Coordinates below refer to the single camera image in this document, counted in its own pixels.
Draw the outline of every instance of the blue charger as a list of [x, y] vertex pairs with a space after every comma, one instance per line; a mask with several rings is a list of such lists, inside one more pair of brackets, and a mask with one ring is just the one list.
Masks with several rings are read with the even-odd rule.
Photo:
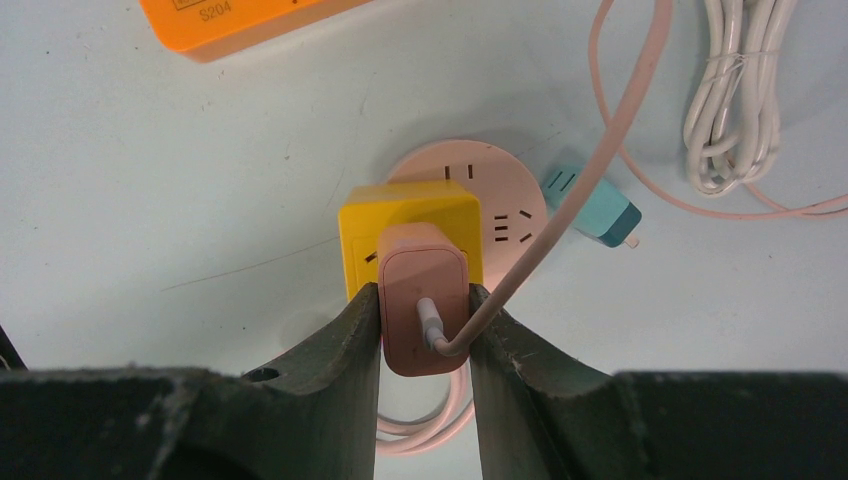
[[[556, 210], [562, 205], [582, 170], [563, 166], [548, 177], [542, 184], [542, 194], [549, 208]], [[636, 248], [639, 240], [633, 235], [633, 230], [641, 220], [642, 212], [611, 183], [602, 179], [572, 226], [608, 247], [625, 243]]]

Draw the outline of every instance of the white table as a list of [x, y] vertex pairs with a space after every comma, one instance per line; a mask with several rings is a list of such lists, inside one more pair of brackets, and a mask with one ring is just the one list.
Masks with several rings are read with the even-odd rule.
[[[60, 3], [0, 3], [0, 322], [34, 368], [250, 369], [344, 304], [335, 216], [353, 186], [449, 137], [541, 177], [602, 131], [595, 2], [376, 0], [207, 65], [165, 51], [133, 0]], [[650, 15], [618, 3], [602, 43], [613, 97]], [[759, 208], [683, 180], [706, 30], [700, 2], [680, 3], [628, 145], [681, 198]], [[842, 0], [801, 2], [781, 53], [785, 146], [762, 187], [787, 204], [848, 188], [846, 18]], [[620, 163], [609, 178], [645, 214], [642, 245], [567, 235], [510, 303], [519, 320], [605, 371], [848, 366], [848, 220], [702, 219]], [[384, 370], [382, 385], [382, 411], [411, 418], [446, 381]], [[378, 478], [433, 475], [479, 476], [473, 428], [377, 461]]]

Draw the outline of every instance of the socket hole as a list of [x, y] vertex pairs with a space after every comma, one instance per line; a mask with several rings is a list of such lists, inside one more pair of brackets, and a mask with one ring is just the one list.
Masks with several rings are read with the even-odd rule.
[[563, 185], [563, 186], [562, 186], [562, 188], [560, 188], [560, 189], [559, 189], [559, 191], [560, 191], [560, 192], [565, 191], [565, 188], [566, 188], [566, 187], [567, 187], [567, 186], [571, 183], [571, 181], [572, 181], [572, 180], [574, 180], [574, 177], [576, 177], [576, 176], [577, 176], [577, 175], [575, 175], [575, 174], [573, 174], [573, 173], [572, 173], [572, 174], [571, 174], [571, 177], [569, 177], [569, 178], [568, 178], [568, 181], [567, 181], [567, 182], [565, 182], [565, 185]]
[[562, 176], [562, 172], [557, 173], [557, 178], [555, 178], [554, 181], [551, 182], [550, 185], [548, 185], [548, 188], [553, 188], [553, 186], [556, 184], [557, 180], [559, 180], [559, 177], [561, 177], [561, 176]]

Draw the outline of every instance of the pink round socket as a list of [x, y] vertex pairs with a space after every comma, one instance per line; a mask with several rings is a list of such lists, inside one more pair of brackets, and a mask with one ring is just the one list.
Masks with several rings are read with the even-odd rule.
[[446, 140], [413, 151], [395, 167], [389, 183], [446, 178], [480, 199], [484, 285], [492, 291], [547, 224], [542, 190], [509, 152], [473, 140]]

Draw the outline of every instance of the pink cable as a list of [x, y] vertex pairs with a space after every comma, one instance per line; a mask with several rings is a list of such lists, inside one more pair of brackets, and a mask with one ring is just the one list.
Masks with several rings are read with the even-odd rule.
[[[604, 0], [595, 18], [596, 24], [603, 24], [607, 12], [612, 5], [612, 0]], [[518, 287], [524, 283], [527, 277], [545, 259], [554, 245], [559, 241], [562, 234], [574, 221], [577, 213], [586, 204], [592, 191], [603, 178], [604, 173], [612, 163], [616, 152], [621, 147], [639, 107], [642, 105], [648, 87], [657, 68], [660, 55], [665, 47], [668, 32], [671, 28], [671, 17], [674, 3], [672, 0], [655, 0], [654, 18], [651, 28], [645, 38], [639, 60], [633, 68], [630, 81], [619, 102], [618, 109], [612, 119], [607, 122], [607, 130], [601, 138], [595, 153], [577, 178], [574, 187], [565, 198], [562, 206], [557, 210], [550, 223], [539, 234], [536, 241], [524, 252], [524, 255], [516, 262], [512, 269], [504, 276], [501, 283], [492, 294], [483, 302], [483, 305], [474, 313], [465, 327], [448, 341], [445, 338], [437, 339], [433, 347], [442, 355], [453, 356], [464, 351], [477, 338], [483, 330], [491, 323], [492, 319], [504, 307], [506, 302], [515, 294]]]
[[[417, 455], [441, 446], [459, 433], [474, 418], [473, 401], [462, 408], [470, 384], [467, 365], [450, 373], [448, 399], [436, 417], [422, 423], [405, 424], [378, 416], [377, 431], [404, 438], [392, 441], [378, 439], [377, 453], [388, 456]], [[462, 412], [448, 423], [460, 408]]]
[[[598, 65], [598, 39], [601, 35], [601, 27], [604, 24], [604, 19], [606, 18], [607, 13], [609, 13], [611, 6], [612, 0], [604, 0], [601, 3], [601, 7], [598, 10], [598, 15], [595, 17], [595, 22], [592, 24], [592, 30], [589, 34], [589, 72], [592, 75], [592, 88], [595, 91], [595, 100], [598, 103], [598, 110], [600, 110], [601, 117], [604, 119], [604, 123], [607, 125], [608, 128], [613, 119], [610, 118], [609, 108], [607, 106], [607, 101], [604, 96], [604, 87], [601, 81], [601, 69]], [[757, 199], [776, 210], [775, 212], [726, 213], [696, 207], [682, 200], [679, 200], [676, 197], [671, 196], [659, 185], [652, 182], [651, 179], [648, 178], [648, 176], [645, 175], [645, 173], [639, 169], [638, 165], [636, 165], [636, 161], [633, 160], [633, 157], [630, 156], [630, 153], [628, 153], [627, 149], [624, 148], [624, 145], [620, 146], [618, 154], [624, 160], [624, 163], [627, 164], [627, 167], [630, 168], [630, 171], [633, 172], [633, 175], [635, 175], [636, 178], [638, 178], [639, 181], [641, 181], [648, 188], [648, 190], [652, 191], [658, 197], [674, 205], [675, 207], [698, 215], [704, 215], [712, 218], [722, 218], [726, 220], [769, 220], [787, 217], [833, 218], [848, 215], [848, 207], [844, 207], [845, 203], [848, 202], [848, 194], [823, 202], [814, 203], [812, 205], [808, 205], [802, 208], [786, 208], [783, 205], [780, 205], [774, 200], [768, 198], [765, 194], [763, 194], [760, 190], [758, 190], [755, 186], [751, 184], [746, 184], [748, 190]], [[827, 208], [836, 208], [840, 206], [842, 206], [843, 208], [839, 208], [830, 212], [821, 211]]]

